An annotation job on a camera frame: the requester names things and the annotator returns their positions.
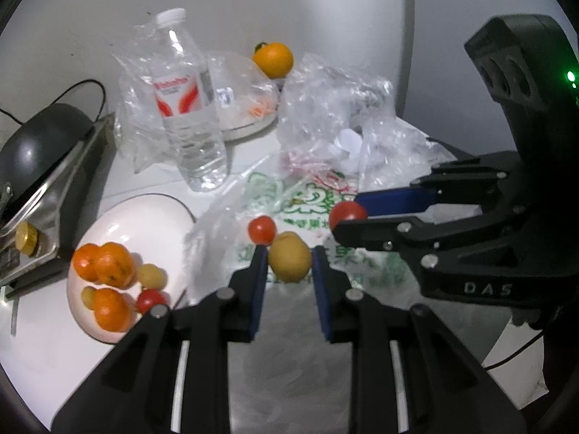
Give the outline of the orange on back bowl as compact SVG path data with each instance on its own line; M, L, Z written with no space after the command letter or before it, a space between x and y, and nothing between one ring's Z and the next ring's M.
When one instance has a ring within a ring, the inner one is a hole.
M293 67L291 49L279 42L258 44L252 60L272 80L285 77Z

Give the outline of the silver induction cooker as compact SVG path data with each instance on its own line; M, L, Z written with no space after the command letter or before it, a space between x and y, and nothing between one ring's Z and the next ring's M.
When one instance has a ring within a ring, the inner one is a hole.
M1 288L11 301L58 279L77 247L80 212L112 134L114 116L94 123L29 200L1 227ZM33 254L16 247L16 231L29 224L37 232Z

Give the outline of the white bowl in plastic bag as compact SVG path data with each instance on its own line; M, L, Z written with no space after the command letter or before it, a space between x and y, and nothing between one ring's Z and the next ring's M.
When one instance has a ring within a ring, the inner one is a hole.
M112 51L122 67L114 138L119 154L136 174L155 163L174 163L146 73L154 29L155 22L136 26L131 37ZM235 52L208 51L205 56L225 141L243 139L273 123L280 97L273 80L251 59Z

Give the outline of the large orange mandarin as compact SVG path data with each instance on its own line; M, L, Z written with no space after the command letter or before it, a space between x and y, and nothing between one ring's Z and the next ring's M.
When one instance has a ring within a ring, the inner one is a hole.
M123 244L107 242L96 253L94 269L100 284L126 289L135 276L135 261Z

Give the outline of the black wok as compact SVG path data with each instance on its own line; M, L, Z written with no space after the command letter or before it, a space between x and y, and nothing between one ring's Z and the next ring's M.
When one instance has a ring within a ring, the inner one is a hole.
M45 108L20 127L1 150L1 185L11 185L11 200L26 195L91 130L93 121L84 112L63 103Z

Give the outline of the clear plastic water bottle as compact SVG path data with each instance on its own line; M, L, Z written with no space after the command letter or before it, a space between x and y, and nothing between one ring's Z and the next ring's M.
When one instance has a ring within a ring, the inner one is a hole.
M185 21L182 8L156 15L148 71L178 170L191 190L207 192L228 176L227 151L208 62Z

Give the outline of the white plate black rim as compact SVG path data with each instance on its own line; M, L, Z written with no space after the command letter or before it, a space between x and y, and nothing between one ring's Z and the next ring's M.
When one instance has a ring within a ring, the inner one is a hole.
M186 240L193 231L195 219L185 204L163 194L144 194L117 204L99 217L80 238L77 247L86 244L102 246L113 242L123 245L131 254L135 271L143 264L154 264L165 276L160 289L164 299L175 307L186 290L186 265L189 252ZM87 281L69 266L67 296L73 319L91 338L105 344L116 344L127 332L111 332L102 328L81 298L85 287L112 288L126 295L128 304L136 304L143 287L135 277L123 288Z

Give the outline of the printed plastic bag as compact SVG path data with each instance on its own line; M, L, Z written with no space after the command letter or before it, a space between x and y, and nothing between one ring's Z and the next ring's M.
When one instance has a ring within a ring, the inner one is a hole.
M295 233L308 247L323 246L330 265L345 271L351 285L403 307L418 292L408 265L393 252L368 252L339 244L332 237L329 213L349 201L355 181L331 171L283 175L264 163L234 176L200 217L191 235L189 299L198 301L225 285L231 274L251 261L256 244L249 223L270 217L277 233Z

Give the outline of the orange mandarin with dark spot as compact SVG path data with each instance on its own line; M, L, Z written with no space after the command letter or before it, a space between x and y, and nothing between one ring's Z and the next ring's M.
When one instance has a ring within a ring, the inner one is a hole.
M96 282L98 280L94 264L98 251L98 245L87 243L78 247L73 253L73 269L81 279L88 282Z

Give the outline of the small orange mandarin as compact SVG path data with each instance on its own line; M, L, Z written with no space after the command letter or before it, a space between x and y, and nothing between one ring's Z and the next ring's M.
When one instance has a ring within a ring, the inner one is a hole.
M127 331L134 316L124 294L111 288L101 288L95 291L93 313L98 326L109 332Z

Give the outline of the yellow-green small fruit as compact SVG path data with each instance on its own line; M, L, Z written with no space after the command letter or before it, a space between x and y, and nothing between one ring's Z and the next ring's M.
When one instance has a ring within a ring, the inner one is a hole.
M312 253L298 234L286 231L272 242L268 253L268 263L277 280L285 283L298 283L310 271Z
M143 264L136 271L136 280L143 289L162 290L167 284L167 275L155 264Z
M81 301L83 302L84 308L93 311L94 310L94 298L96 295L96 288L92 286L85 286L83 291L80 293Z

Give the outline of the red tomato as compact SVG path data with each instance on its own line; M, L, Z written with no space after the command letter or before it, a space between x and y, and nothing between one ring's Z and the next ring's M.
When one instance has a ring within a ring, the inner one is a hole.
M140 315L145 315L156 305L168 306L169 300L166 295L158 289L145 289L140 292L135 301L136 311Z
M255 245L269 246L277 235L277 227L271 217L260 216L247 225L247 233Z
M329 227L334 230L341 221L365 220L367 211L355 201L341 201L329 213Z

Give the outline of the crumpled clear plastic bag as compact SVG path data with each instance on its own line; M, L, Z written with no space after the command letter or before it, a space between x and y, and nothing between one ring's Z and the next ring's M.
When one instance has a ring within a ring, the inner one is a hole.
M455 159L396 116L383 76L338 68L307 53L284 80L277 137L291 167L335 170L363 191L404 187Z

